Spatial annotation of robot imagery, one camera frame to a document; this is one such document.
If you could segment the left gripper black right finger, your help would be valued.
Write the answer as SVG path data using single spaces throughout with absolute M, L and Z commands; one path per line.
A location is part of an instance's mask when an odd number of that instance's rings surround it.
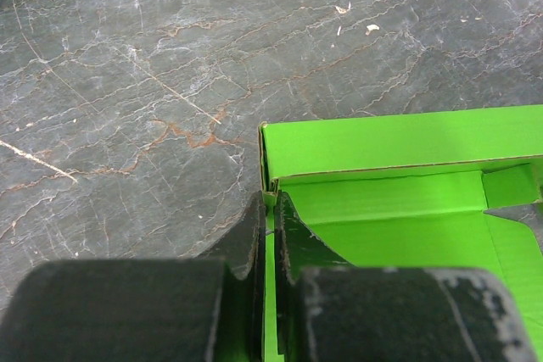
M 274 209 L 277 350 L 287 361 L 534 361 L 518 306 L 480 268 L 357 267 Z

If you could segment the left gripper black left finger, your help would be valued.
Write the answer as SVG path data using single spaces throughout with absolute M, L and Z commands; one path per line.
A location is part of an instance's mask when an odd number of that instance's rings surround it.
M 266 206 L 187 259 L 47 262 L 1 323 L 4 361 L 260 361 Z

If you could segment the green paper box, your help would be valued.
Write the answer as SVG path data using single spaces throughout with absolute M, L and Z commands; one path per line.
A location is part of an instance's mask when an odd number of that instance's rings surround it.
M 478 267 L 512 291 L 542 348 L 542 254 L 494 209 L 542 200 L 539 105 L 264 124 L 265 200 L 358 266 Z

